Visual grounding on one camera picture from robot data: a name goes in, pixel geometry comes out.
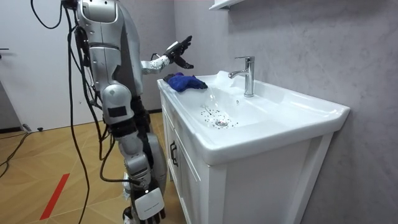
cabinet door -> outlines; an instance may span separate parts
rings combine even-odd
[[[166,151],[167,151],[167,165],[169,167],[170,173],[172,175],[172,179],[175,184],[175,188],[177,189],[178,194],[181,192],[181,186],[180,186],[180,179],[181,179],[181,173],[180,173],[180,165],[179,165],[179,148],[178,148],[178,143],[175,137],[175,132],[174,132],[174,127],[172,126],[168,115],[165,113],[164,114],[164,121],[165,121],[165,127],[166,127],[166,133],[165,133],[165,141],[166,141]]]
[[[182,145],[180,146],[180,170],[182,198],[185,204],[185,218],[188,224],[201,224],[200,220],[200,180],[195,168]]]

bathroom sink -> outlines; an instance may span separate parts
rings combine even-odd
[[[267,119],[265,111],[217,86],[209,86],[206,90],[189,89],[175,96],[202,128],[238,128]]]
[[[209,165],[333,133],[349,113],[347,106],[259,81],[247,98],[244,77],[223,71],[197,78],[208,89],[178,93],[163,80],[158,86]]]

cabinet handle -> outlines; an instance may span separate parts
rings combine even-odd
[[[178,167],[178,162],[177,158],[174,156],[174,151],[177,149],[177,146],[175,145],[175,142],[170,145],[170,155],[172,156],[173,164]]]
[[[9,49],[0,49],[0,50],[9,50]],[[1,54],[0,54],[0,59],[1,59],[2,57],[1,57]]]

humanoid robot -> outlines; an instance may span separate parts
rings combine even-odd
[[[136,27],[119,1],[62,2],[74,12],[76,45],[83,52],[83,65],[92,72],[104,122],[124,156],[124,178],[129,182],[123,184],[131,198],[131,206],[123,211],[124,223],[159,223],[165,217],[162,194],[167,166],[141,102],[142,75],[159,73],[174,62],[193,68],[181,58],[192,37],[174,42],[155,60],[141,61]]]

red tape line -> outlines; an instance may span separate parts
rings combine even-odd
[[[58,198],[61,195],[62,189],[67,183],[67,180],[69,178],[70,174],[63,174],[61,177],[60,182],[57,185],[57,188],[54,190],[54,193],[52,194],[47,206],[45,207],[42,216],[40,217],[40,220],[49,218],[51,215],[52,210],[55,207],[55,204],[57,203]]]

